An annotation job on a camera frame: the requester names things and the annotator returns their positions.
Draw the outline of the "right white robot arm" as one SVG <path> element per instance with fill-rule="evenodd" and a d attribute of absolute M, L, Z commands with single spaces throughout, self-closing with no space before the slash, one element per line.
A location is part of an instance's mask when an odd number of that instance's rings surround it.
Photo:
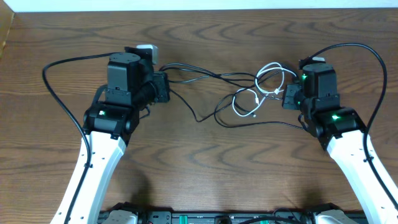
<path fill-rule="evenodd" d="M 397 186 L 373 148 L 357 112 L 340 105 L 336 72 L 317 57 L 299 68 L 285 87 L 282 106 L 299 110 L 303 129 L 317 138 L 338 164 L 369 223 L 397 223 Z"/>

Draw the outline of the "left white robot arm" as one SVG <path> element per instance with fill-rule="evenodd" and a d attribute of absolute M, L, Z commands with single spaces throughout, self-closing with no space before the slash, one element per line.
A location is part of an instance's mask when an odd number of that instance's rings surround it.
<path fill-rule="evenodd" d="M 167 74 L 156 72 L 155 49 L 108 53 L 107 79 L 85 111 L 81 148 L 72 177 L 52 223 L 96 223 L 111 176 L 151 103 L 170 99 Z"/>

